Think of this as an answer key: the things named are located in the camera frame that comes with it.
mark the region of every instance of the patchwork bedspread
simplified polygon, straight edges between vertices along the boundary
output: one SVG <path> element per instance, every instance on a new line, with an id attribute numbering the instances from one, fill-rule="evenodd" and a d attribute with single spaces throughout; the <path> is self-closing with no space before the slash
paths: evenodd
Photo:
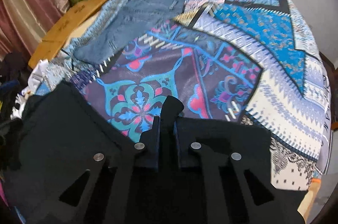
<path id="1" fill-rule="evenodd" d="M 168 95 L 183 114 L 271 131 L 271 182 L 305 190 L 325 172 L 330 87 L 309 26 L 291 0 L 185 0 L 184 13 L 130 40 L 82 90 L 137 142 Z"/>

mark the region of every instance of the striped curtain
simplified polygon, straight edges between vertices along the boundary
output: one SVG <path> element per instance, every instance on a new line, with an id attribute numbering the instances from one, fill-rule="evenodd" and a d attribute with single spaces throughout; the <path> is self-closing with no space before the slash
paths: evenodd
<path id="1" fill-rule="evenodd" d="M 0 0 L 0 58 L 16 50 L 29 60 L 68 8 L 68 0 Z"/>

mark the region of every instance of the round metal bolt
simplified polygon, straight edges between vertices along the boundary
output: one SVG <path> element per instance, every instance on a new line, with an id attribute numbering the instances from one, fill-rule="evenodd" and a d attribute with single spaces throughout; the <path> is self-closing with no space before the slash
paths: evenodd
<path id="1" fill-rule="evenodd" d="M 193 142 L 193 143 L 191 143 L 191 145 L 190 145 L 194 150 L 198 150 L 198 149 L 200 149 L 201 147 L 202 147 L 202 145 L 200 144 L 200 143 L 198 143 L 198 142 Z"/>
<path id="2" fill-rule="evenodd" d="M 142 150 L 144 149 L 145 145 L 141 142 L 138 142 L 134 145 L 134 148 L 137 149 L 137 150 Z"/>
<path id="3" fill-rule="evenodd" d="M 238 161 L 241 160 L 242 156 L 239 153 L 232 153 L 231 158 Z"/>
<path id="4" fill-rule="evenodd" d="M 97 153 L 94 155 L 95 161 L 101 161 L 104 158 L 104 155 L 102 153 Z"/>

